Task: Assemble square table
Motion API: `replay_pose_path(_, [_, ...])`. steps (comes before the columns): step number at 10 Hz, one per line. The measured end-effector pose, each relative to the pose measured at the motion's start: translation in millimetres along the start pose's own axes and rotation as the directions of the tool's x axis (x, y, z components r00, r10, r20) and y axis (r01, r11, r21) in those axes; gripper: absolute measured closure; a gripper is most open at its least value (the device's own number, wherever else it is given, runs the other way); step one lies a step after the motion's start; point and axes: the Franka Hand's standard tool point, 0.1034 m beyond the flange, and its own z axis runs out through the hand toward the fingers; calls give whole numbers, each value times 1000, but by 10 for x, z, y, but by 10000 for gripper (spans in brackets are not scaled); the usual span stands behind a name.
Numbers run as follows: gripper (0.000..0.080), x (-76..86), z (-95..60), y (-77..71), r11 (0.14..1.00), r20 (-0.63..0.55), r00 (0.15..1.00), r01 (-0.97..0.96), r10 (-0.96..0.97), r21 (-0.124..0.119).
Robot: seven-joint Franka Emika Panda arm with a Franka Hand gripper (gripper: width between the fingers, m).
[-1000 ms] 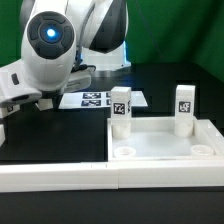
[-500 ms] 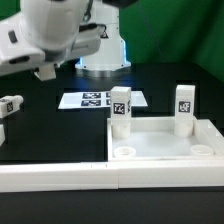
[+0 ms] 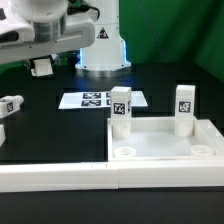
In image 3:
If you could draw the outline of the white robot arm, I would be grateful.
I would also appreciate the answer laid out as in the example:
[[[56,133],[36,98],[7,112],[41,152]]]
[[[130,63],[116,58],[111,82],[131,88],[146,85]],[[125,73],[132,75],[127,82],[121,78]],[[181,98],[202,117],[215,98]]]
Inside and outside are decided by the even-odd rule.
[[[24,61],[34,77],[78,50],[75,68],[111,77],[131,66],[120,36],[119,0],[0,0],[0,65]]]

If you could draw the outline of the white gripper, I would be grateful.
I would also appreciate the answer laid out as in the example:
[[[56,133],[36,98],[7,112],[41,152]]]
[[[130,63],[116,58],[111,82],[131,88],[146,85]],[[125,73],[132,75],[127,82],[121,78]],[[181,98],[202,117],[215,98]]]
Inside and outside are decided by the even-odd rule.
[[[0,6],[0,65],[88,47],[96,12],[69,6]]]

